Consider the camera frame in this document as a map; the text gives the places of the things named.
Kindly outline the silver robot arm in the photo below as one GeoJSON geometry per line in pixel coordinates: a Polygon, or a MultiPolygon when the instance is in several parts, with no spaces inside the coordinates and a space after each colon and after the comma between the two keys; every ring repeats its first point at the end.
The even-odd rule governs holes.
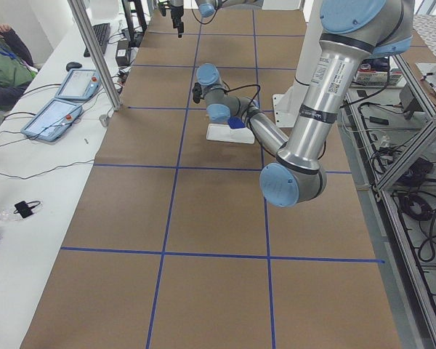
{"type": "MultiPolygon", "coordinates": [[[[218,11],[226,7],[251,6],[262,8],[263,1],[245,1],[245,0],[204,0],[195,1],[201,18],[192,11],[194,19],[201,25],[210,24],[216,17],[218,11]]],[[[185,32],[182,17],[185,13],[183,0],[157,1],[157,8],[163,17],[170,11],[170,17],[173,29],[177,30],[177,37],[182,38],[185,32]]]]}
{"type": "Polygon", "coordinates": [[[285,135],[251,98],[225,90],[217,67],[201,65],[194,101],[204,100],[211,122],[247,127],[274,157],[259,176],[265,199],[290,207],[318,197],[326,173],[318,161],[331,126],[360,64],[405,52],[411,45],[413,1],[323,1],[318,64],[294,127],[285,135]]]}

